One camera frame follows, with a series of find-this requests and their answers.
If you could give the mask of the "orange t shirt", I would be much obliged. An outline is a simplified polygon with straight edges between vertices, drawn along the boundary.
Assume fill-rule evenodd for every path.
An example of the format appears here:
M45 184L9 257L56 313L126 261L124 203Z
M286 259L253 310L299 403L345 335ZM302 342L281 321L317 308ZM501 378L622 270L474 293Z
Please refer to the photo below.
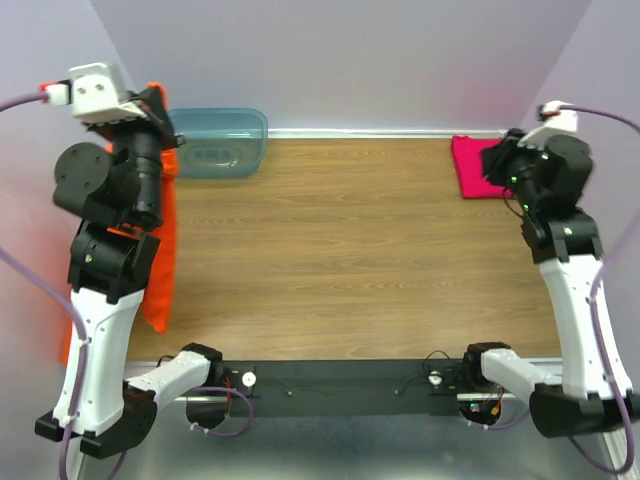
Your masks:
M95 291L108 305L141 294L141 316L164 334L172 313L176 277L178 147L162 154L164 166L175 168L162 180L164 224L142 230L124 223L140 184L133 161L125 154L112 153L113 127L119 122L100 126L80 123L107 144L74 144L55 165L54 204L81 221L70 248L68 282L73 292Z

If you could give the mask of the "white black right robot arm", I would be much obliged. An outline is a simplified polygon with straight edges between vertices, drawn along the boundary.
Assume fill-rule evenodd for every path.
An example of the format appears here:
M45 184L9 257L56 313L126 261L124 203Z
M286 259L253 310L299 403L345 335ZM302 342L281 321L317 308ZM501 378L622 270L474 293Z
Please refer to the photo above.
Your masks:
M540 142L509 130L481 152L486 180L512 192L521 234L549 293L561 345L562 373L519 357L501 342L468 346L460 379L480 392L499 385L526 403L546 438L603 433L639 419L635 392L617 354L596 276L604 254L596 221L578 205L593 169L587 143L568 133Z

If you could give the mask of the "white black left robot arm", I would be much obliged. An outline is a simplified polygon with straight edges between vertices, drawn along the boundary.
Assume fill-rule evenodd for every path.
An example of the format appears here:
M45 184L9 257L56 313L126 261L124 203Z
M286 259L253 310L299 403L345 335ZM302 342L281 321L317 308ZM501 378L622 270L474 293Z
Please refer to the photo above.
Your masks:
M105 459L138 446L177 397L214 393L222 355L191 343L147 374L124 375L135 317L165 329L175 285L178 140L164 88L120 93L89 76L43 91L69 103L103 144L68 147L54 169L54 204L80 225L70 246L65 380L35 430L57 442L78 438L84 454Z

